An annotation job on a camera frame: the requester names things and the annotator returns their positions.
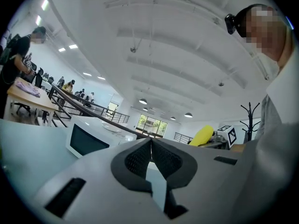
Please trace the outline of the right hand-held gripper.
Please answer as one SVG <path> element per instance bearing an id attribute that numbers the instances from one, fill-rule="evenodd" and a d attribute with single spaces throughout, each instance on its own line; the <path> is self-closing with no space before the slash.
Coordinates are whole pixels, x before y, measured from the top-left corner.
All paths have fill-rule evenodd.
<path id="1" fill-rule="evenodd" d="M 225 144 L 225 148 L 231 148 L 236 141 L 235 128 L 231 125 L 224 125 L 214 132 L 214 140 Z"/>

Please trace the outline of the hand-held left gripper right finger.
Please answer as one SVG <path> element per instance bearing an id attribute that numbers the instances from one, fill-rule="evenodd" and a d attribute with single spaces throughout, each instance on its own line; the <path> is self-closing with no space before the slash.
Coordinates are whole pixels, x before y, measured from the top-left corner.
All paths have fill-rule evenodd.
<path id="1" fill-rule="evenodd" d="M 153 223 L 242 224 L 252 218 L 252 146 L 235 153 L 153 139 L 152 157 L 167 181 L 166 211 L 153 211 Z"/>

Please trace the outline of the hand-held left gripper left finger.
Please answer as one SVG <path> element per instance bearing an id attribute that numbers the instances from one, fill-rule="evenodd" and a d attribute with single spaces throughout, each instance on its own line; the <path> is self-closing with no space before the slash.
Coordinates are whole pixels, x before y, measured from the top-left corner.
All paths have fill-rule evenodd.
<path id="1" fill-rule="evenodd" d="M 56 224 L 161 224 L 146 180 L 150 139 L 89 153 L 48 180 L 35 201 Z"/>

